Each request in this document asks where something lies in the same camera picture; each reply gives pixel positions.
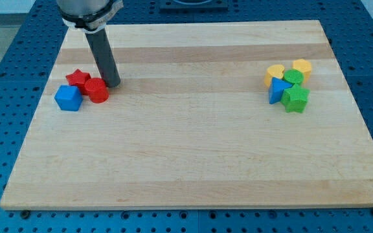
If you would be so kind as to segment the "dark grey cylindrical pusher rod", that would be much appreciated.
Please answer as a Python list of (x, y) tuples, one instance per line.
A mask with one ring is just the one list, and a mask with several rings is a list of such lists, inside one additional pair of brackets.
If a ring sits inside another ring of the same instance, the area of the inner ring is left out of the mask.
[(120, 84), (120, 75), (106, 30), (103, 28), (98, 32), (86, 34), (85, 36), (100, 76), (105, 81), (106, 86), (108, 88), (117, 87)]

